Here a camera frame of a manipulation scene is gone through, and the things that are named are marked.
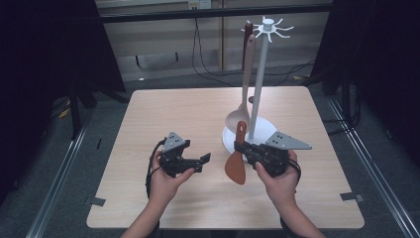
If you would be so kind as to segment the black horizontal bar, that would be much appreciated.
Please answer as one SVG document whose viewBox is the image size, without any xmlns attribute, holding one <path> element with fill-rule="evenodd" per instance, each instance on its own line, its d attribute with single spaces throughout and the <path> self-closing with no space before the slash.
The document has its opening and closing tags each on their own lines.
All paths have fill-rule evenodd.
<svg viewBox="0 0 420 238">
<path fill-rule="evenodd" d="M 163 20 L 179 20 L 179 19 L 272 15 L 272 14 L 300 14 L 300 13 L 330 12 L 332 9 L 333 9 L 332 3 L 325 3 L 325 4 L 287 5 L 287 6 L 274 6 L 274 7 L 182 10 L 182 11 L 154 12 L 154 13 L 102 15 L 100 17 L 100 21 L 102 23 L 125 23 L 125 22 L 145 22 L 145 21 L 163 21 Z"/>
</svg>

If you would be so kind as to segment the wall power outlet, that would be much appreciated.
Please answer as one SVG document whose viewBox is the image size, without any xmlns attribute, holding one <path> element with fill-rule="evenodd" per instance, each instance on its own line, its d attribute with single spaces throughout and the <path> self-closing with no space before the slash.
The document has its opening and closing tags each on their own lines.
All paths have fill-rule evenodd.
<svg viewBox="0 0 420 238">
<path fill-rule="evenodd" d="M 211 0 L 188 0 L 189 10 L 206 10 L 212 8 Z"/>
</svg>

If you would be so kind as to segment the black metal stand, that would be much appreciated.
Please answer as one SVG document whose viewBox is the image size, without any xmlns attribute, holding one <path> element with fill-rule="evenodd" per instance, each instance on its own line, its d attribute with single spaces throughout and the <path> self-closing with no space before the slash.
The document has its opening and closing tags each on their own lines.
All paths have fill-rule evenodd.
<svg viewBox="0 0 420 238">
<path fill-rule="evenodd" d="M 79 102 L 82 102 L 86 108 L 94 108 L 97 104 L 97 100 L 93 95 L 94 91 L 98 91 L 120 103 L 129 102 L 127 97 L 121 96 L 104 86 L 100 86 L 97 83 L 89 80 L 74 79 L 68 88 L 68 98 L 70 102 L 69 109 L 72 120 L 72 140 L 76 139 L 82 128 L 79 114 Z"/>
</svg>

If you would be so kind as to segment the person's left hand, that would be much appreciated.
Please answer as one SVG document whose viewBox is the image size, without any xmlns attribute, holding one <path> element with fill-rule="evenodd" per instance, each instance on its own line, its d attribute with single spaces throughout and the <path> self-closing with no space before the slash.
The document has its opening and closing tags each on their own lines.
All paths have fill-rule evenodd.
<svg viewBox="0 0 420 238">
<path fill-rule="evenodd" d="M 160 166 L 161 151 L 154 154 L 151 173 L 151 193 L 149 204 L 152 207 L 166 208 L 175 197 L 178 188 L 195 173 L 194 169 L 188 169 L 181 175 L 173 178 Z"/>
</svg>

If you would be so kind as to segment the person's right hand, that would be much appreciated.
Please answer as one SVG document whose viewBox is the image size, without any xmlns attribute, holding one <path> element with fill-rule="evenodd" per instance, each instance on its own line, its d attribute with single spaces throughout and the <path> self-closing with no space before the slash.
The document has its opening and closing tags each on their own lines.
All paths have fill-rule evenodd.
<svg viewBox="0 0 420 238">
<path fill-rule="evenodd" d="M 296 169 L 288 167 L 284 174 L 275 178 L 272 178 L 259 162 L 256 162 L 256 170 L 268 197 L 276 208 L 287 208 L 296 204 L 295 189 L 298 179 Z"/>
</svg>

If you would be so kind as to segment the metal floor rail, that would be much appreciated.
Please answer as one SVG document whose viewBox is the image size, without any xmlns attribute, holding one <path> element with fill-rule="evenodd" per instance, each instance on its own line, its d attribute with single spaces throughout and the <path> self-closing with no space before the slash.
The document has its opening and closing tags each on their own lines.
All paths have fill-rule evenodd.
<svg viewBox="0 0 420 238">
<path fill-rule="evenodd" d="M 86 127 L 83 126 L 71 141 L 58 172 L 52 182 L 52 186 L 37 212 L 37 215 L 26 235 L 26 238 L 43 238 L 46 228 L 51 220 L 56 203 L 68 177 L 69 171 L 76 158 L 79 148 L 85 137 Z"/>
<path fill-rule="evenodd" d="M 339 102 L 331 97 L 327 101 L 405 238 L 420 238 L 420 228 L 392 190 L 356 129 L 345 121 L 344 110 Z"/>
</svg>

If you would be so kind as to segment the black curtain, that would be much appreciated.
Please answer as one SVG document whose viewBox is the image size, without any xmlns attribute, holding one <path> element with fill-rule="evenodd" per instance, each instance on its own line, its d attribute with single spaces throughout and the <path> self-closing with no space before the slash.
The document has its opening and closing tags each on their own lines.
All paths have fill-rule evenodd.
<svg viewBox="0 0 420 238">
<path fill-rule="evenodd" d="M 125 90 L 95 0 L 0 0 L 0 203 L 48 127 L 53 102 Z"/>
<path fill-rule="evenodd" d="M 311 76 L 344 78 L 420 166 L 420 0 L 333 0 Z"/>
</svg>

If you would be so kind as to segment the orange handled utensil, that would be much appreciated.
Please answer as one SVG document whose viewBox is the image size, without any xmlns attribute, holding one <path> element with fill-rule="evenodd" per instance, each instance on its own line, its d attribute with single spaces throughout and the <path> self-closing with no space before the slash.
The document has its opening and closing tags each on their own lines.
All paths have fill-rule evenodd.
<svg viewBox="0 0 420 238">
<path fill-rule="evenodd" d="M 225 164 L 225 173 L 229 179 L 237 184 L 244 184 L 246 181 L 246 170 L 243 161 L 243 155 L 237 150 L 238 145 L 242 145 L 245 141 L 247 132 L 247 124 L 240 121 L 237 124 L 236 138 L 234 141 L 234 152 L 228 158 Z"/>
</svg>

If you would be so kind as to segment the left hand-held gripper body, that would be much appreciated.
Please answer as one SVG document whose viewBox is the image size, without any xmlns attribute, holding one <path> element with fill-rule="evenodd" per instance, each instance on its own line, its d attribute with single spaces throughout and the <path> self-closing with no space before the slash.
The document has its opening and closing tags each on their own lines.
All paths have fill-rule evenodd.
<svg viewBox="0 0 420 238">
<path fill-rule="evenodd" d="M 182 139 L 175 132 L 166 137 L 160 155 L 160 166 L 170 177 L 175 178 L 188 169 L 203 167 L 200 159 L 184 159 L 183 151 L 190 146 L 189 140 Z"/>
</svg>

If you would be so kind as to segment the beige silicone spoon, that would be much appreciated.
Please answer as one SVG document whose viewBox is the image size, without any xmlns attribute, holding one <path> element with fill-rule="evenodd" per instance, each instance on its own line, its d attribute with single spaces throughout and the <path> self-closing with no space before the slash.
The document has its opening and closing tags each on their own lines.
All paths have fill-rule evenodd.
<svg viewBox="0 0 420 238">
<path fill-rule="evenodd" d="M 251 116 L 248 110 L 248 90 L 252 77 L 252 70 L 256 51 L 256 37 L 250 35 L 247 39 L 244 69 L 243 69 L 243 84 L 242 84 L 242 101 L 237 110 L 228 114 L 225 119 L 225 126 L 233 133 L 236 132 L 237 124 L 244 121 L 247 125 L 251 122 Z"/>
</svg>

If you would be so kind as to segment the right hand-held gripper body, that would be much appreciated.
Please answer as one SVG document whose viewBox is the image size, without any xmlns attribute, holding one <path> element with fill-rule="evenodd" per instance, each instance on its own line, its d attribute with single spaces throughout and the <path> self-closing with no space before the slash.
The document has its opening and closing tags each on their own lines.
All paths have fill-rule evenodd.
<svg viewBox="0 0 420 238">
<path fill-rule="evenodd" d="M 288 155 L 290 150 L 311 150 L 312 146 L 281 132 L 274 132 L 263 144 L 250 144 L 249 156 L 263 165 L 272 177 L 285 173 L 288 167 L 296 169 L 301 177 L 301 169 Z"/>
</svg>

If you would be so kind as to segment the white utensil rack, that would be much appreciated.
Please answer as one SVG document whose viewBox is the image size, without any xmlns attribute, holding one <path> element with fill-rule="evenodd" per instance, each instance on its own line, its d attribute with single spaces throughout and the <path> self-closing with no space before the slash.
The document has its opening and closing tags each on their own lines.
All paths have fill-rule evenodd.
<svg viewBox="0 0 420 238">
<path fill-rule="evenodd" d="M 257 70 L 254 99 L 252 102 L 252 110 L 249 111 L 250 116 L 251 116 L 251 122 L 249 125 L 247 125 L 247 132 L 246 132 L 246 137 L 245 137 L 246 141 L 251 144 L 264 143 L 274 132 L 277 131 L 277 129 L 271 122 L 259 116 L 259 107 L 260 107 L 260 100 L 262 98 L 263 78 L 264 78 L 264 71 L 265 71 L 266 56 L 267 56 L 267 51 L 268 51 L 268 44 L 272 42 L 271 35 L 278 35 L 281 38 L 288 39 L 288 36 L 284 36 L 281 33 L 281 31 L 289 31 L 293 29 L 293 27 L 280 28 L 279 24 L 281 22 L 282 20 L 278 20 L 277 22 L 275 22 L 273 19 L 263 16 L 262 22 L 260 24 L 255 24 L 254 29 L 253 29 L 253 35 L 256 37 L 256 44 L 257 44 L 258 38 L 261 38 L 262 45 L 261 45 L 259 66 Z M 229 153 L 234 152 L 235 137 L 236 137 L 236 132 L 233 133 L 229 131 L 227 127 L 225 126 L 222 133 L 222 142 L 225 149 Z"/>
</svg>

